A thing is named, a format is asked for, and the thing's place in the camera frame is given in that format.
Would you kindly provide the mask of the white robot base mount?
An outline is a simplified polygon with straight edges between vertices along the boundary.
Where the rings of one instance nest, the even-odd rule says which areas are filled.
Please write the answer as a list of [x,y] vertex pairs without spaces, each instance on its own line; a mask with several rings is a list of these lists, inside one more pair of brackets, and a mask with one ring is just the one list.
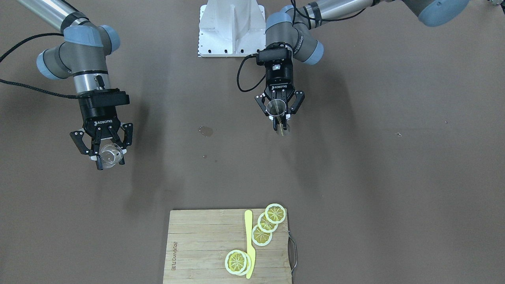
[[266,46],[265,8],[256,0],[209,0],[200,7],[198,56],[244,57]]

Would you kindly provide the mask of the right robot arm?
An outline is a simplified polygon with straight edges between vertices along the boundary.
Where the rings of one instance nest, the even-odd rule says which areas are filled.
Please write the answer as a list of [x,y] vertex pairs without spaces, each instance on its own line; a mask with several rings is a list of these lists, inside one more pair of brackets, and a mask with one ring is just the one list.
[[106,56],[120,46],[110,26],[96,26],[62,0],[22,0],[20,4],[62,32],[62,44],[43,51],[36,64],[45,77],[72,77],[83,126],[70,133],[80,153],[99,170],[123,165],[126,148],[133,140],[133,124],[122,123],[116,106],[130,103],[126,92],[112,88]]

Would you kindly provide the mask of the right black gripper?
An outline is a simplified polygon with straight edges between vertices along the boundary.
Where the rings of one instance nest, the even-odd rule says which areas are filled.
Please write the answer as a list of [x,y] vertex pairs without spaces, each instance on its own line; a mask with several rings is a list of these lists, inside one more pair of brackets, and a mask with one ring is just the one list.
[[[79,152],[89,156],[90,159],[95,162],[98,170],[103,170],[103,163],[99,154],[101,134],[99,131],[96,131],[96,129],[98,127],[104,128],[108,125],[112,125],[112,142],[119,147],[121,153],[124,155],[126,153],[126,148],[133,143],[133,123],[121,123],[117,117],[116,106],[88,108],[85,105],[80,105],[80,103],[79,106],[83,118],[84,129],[70,132],[69,135]],[[118,134],[119,129],[124,133],[123,138],[120,138]],[[83,142],[85,133],[92,137],[91,148],[88,148]]]

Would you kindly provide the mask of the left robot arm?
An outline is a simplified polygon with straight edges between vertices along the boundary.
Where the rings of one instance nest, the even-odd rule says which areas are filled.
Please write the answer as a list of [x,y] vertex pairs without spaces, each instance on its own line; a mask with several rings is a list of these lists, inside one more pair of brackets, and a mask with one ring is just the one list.
[[293,60],[314,65],[323,54],[323,44],[310,31],[323,24],[351,19],[378,0],[316,0],[305,6],[295,1],[266,20],[266,46],[255,54],[256,64],[265,68],[266,86],[256,101],[273,122],[273,130],[285,134],[288,119],[296,114],[305,93],[294,85]]

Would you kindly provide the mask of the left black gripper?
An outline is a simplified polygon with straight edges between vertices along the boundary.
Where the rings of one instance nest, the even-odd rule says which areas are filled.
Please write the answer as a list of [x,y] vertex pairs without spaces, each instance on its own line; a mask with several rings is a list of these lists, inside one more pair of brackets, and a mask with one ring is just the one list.
[[264,64],[266,69],[266,87],[264,94],[255,96],[255,100],[263,111],[264,115],[273,121],[273,129],[277,129],[277,119],[267,112],[265,100],[288,99],[295,97],[294,103],[289,106],[289,119],[295,115],[305,99],[304,91],[294,91],[293,85],[293,64],[291,59],[277,59],[267,61]]

